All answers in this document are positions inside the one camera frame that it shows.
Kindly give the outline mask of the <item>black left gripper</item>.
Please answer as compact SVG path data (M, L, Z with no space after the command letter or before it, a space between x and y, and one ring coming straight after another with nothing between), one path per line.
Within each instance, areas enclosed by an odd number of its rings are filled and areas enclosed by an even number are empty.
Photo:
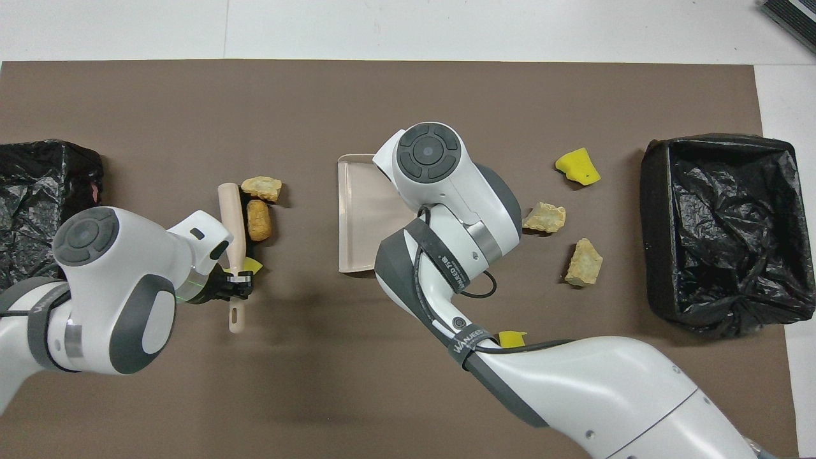
M194 297L195 304L204 304L210 300L225 300L232 298L232 273L224 271L220 264L215 264L207 276L203 288ZM254 290L254 273L238 274L238 297L246 300Z

